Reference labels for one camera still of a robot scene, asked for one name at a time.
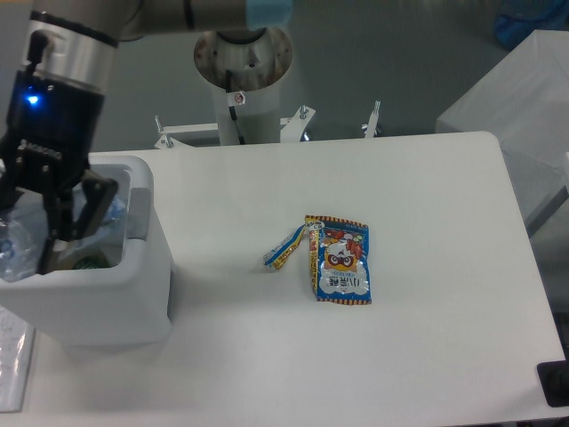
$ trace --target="robotic arm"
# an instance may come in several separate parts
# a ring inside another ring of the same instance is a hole
[[[0,209],[13,207],[21,189],[43,196],[49,237],[38,273],[51,270],[57,240],[85,238],[99,228],[116,194],[116,182],[90,170],[88,155],[119,41],[206,30],[239,30],[247,39],[287,21],[291,9],[292,0],[34,1],[0,140]],[[75,221],[78,183],[86,204]]]

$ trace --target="plastic bottle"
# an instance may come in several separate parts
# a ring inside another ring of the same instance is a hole
[[[83,191],[76,189],[74,199],[76,220],[85,204]],[[99,250],[103,240],[124,231],[121,225],[125,217],[126,205],[120,197],[115,197],[95,234],[77,240],[60,259],[73,258],[75,253],[85,253],[91,248]],[[122,240],[124,233],[116,237]],[[35,274],[46,238],[47,219],[40,197],[19,201],[14,209],[0,213],[0,279],[15,282]]]

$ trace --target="white box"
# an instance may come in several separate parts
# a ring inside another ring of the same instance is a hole
[[[100,270],[0,280],[0,304],[67,345],[155,342],[171,330],[172,255],[154,208],[154,182],[137,157],[92,157],[128,200],[122,259]]]

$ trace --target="small snack wrapper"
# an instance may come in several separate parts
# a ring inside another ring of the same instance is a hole
[[[312,215],[306,216],[305,225],[310,238],[312,289],[317,299],[345,305],[371,303],[367,225]]]
[[[280,270],[288,257],[299,247],[304,234],[304,225],[283,240],[275,249],[263,256],[263,263],[274,270]]]

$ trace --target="blue led light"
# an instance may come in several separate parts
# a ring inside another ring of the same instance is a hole
[[[30,95],[26,98],[31,105],[36,105],[39,101],[39,98],[35,95]]]

